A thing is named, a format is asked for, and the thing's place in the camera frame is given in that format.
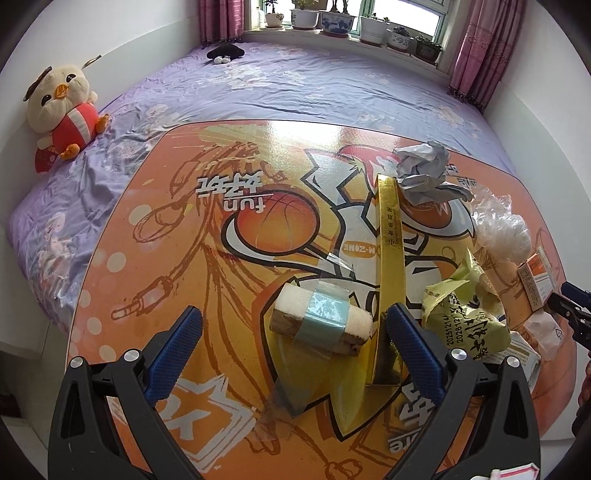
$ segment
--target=window sill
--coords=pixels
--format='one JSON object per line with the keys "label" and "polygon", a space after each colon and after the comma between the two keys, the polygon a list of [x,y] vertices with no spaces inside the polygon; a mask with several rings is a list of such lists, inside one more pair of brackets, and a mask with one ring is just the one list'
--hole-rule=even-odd
{"label": "window sill", "polygon": [[449,75],[438,70],[435,65],[419,60],[407,53],[397,52],[386,46],[374,47],[367,45],[354,37],[348,39],[329,37],[323,35],[322,30],[293,30],[291,27],[282,27],[281,29],[263,28],[261,30],[246,31],[242,38],[245,41],[273,42],[347,51],[412,70],[442,85],[449,84],[450,80]]}

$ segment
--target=food package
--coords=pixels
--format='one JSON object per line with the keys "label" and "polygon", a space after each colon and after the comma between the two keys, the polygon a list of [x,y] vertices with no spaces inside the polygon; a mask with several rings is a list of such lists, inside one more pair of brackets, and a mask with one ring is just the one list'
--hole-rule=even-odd
{"label": "food package", "polygon": [[550,294],[557,290],[550,262],[542,247],[538,247],[535,254],[517,269],[517,274],[525,287],[533,311],[542,308]]}
{"label": "food package", "polygon": [[497,261],[523,263],[531,252],[530,230],[521,215],[511,213],[511,197],[496,197],[480,184],[472,193],[468,205],[478,242]]}
{"label": "food package", "polygon": [[552,315],[537,310],[524,323],[525,330],[538,342],[538,350],[544,360],[552,360],[564,341],[564,333]]}
{"label": "food package", "polygon": [[518,332],[511,332],[511,344],[502,352],[487,355],[482,361],[500,365],[507,356],[514,356],[519,360],[530,392],[534,391],[535,383],[540,376],[540,354]]}
{"label": "food package", "polygon": [[275,301],[272,332],[319,348],[357,355],[372,332],[369,312],[349,303],[346,290],[319,282],[314,291],[286,283]]}
{"label": "food package", "polygon": [[472,253],[448,280],[425,288],[423,327],[435,332],[447,348],[462,348],[475,359],[505,350],[511,336],[505,311],[484,270]]}

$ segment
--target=metal screw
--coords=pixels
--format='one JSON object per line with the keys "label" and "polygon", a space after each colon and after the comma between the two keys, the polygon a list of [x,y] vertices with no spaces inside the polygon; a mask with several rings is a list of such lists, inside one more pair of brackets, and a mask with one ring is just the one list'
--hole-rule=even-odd
{"label": "metal screw", "polygon": [[123,358],[126,362],[135,362],[139,358],[139,352],[137,350],[127,350]]}
{"label": "metal screw", "polygon": [[456,360],[465,360],[468,357],[468,354],[461,348],[454,348],[452,350],[452,357]]}
{"label": "metal screw", "polygon": [[79,366],[82,365],[82,363],[84,363],[84,360],[82,359],[81,356],[75,356],[71,361],[70,361],[70,366],[72,368],[78,368]]}
{"label": "metal screw", "polygon": [[521,364],[519,363],[519,359],[515,358],[514,356],[507,357],[507,363],[510,367],[517,368]]}

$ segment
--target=crumpled paper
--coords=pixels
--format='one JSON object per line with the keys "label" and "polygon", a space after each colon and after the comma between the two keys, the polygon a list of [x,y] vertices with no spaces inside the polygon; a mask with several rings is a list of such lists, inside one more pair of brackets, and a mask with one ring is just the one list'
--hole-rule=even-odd
{"label": "crumpled paper", "polygon": [[466,249],[464,260],[448,280],[425,288],[423,327],[448,348],[461,348],[482,359],[511,343],[507,326],[497,318],[505,310],[494,287]]}
{"label": "crumpled paper", "polygon": [[467,188],[446,181],[445,167],[449,162],[447,148],[439,142],[399,148],[394,153],[401,159],[396,178],[404,198],[412,205],[454,199],[471,202],[474,196]]}

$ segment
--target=blue and white pot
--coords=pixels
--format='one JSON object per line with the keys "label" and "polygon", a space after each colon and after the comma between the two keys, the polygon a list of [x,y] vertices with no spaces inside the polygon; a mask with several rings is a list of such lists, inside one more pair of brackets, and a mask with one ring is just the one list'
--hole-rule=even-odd
{"label": "blue and white pot", "polygon": [[363,43],[381,47],[384,43],[386,30],[390,26],[389,22],[384,20],[375,20],[373,18],[361,17],[361,35],[359,39]]}
{"label": "blue and white pot", "polygon": [[291,11],[291,26],[295,30],[314,30],[318,23],[318,14],[318,10],[296,8]]}
{"label": "blue and white pot", "polygon": [[410,37],[405,37],[404,35],[400,35],[399,33],[393,32],[392,30],[388,30],[390,34],[390,38],[388,40],[388,47],[393,48],[394,50],[398,51],[407,51],[408,45],[411,41]]}
{"label": "blue and white pot", "polygon": [[353,29],[355,15],[322,12],[322,29],[325,35],[347,38]]}

